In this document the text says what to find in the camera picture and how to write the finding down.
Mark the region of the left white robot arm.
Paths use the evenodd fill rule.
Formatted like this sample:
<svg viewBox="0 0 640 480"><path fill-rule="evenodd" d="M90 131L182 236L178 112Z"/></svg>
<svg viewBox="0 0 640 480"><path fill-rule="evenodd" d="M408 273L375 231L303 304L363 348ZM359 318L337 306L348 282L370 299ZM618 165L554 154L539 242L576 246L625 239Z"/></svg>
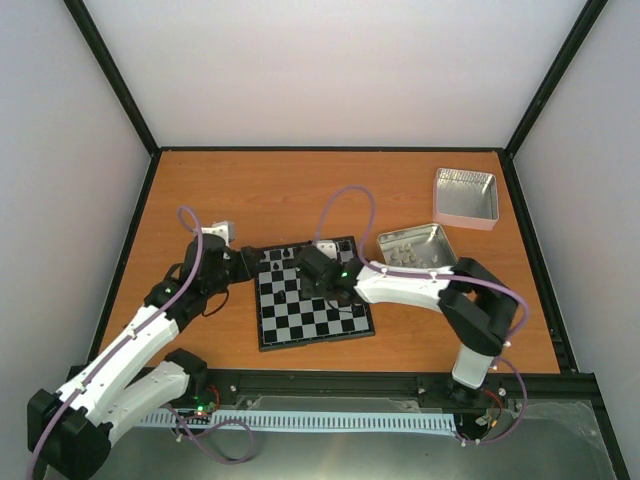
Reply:
<svg viewBox="0 0 640 480"><path fill-rule="evenodd" d="M151 373L146 363L197 317L208 301L230 285L251 280L260 253L233 250L218 229L198 233L182 262L172 265L116 339L54 392L38 390L28 401L27 444L68 479L89 479L115 443L142 418L174 399L201 400L208 390L207 364L178 349Z"/></svg>

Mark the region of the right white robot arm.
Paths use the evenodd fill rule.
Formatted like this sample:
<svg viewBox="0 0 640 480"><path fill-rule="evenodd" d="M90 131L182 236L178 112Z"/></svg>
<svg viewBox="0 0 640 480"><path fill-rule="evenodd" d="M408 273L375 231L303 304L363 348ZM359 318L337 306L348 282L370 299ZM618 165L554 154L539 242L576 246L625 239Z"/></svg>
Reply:
<svg viewBox="0 0 640 480"><path fill-rule="evenodd" d="M339 306L398 304L440 313L461 343L451 379L434 389L459 406L480 396L494 360L509 341L520 301L471 258L435 269L394 267L354 257L346 263L324 245L294 256L302 290Z"/></svg>

